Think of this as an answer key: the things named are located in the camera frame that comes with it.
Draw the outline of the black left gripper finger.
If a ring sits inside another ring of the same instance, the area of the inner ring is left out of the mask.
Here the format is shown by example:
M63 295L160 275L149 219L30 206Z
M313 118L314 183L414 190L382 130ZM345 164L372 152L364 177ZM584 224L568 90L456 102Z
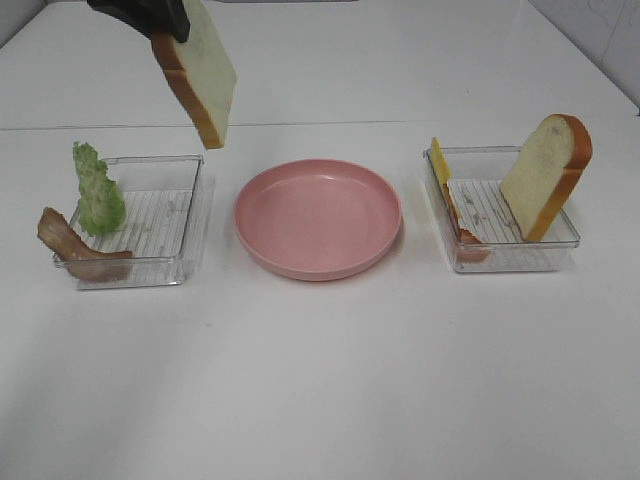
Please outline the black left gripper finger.
M178 42L188 39L190 22L182 0L87 0L87 3L147 38L154 33L169 33Z

